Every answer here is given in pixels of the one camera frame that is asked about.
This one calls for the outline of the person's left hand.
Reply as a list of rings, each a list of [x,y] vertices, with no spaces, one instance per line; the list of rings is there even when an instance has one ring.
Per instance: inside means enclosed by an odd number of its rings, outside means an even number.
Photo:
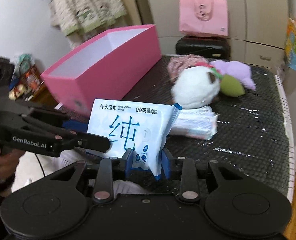
[[[0,155],[0,179],[6,180],[15,173],[20,162],[20,158],[24,154],[25,151],[11,149],[6,155]]]

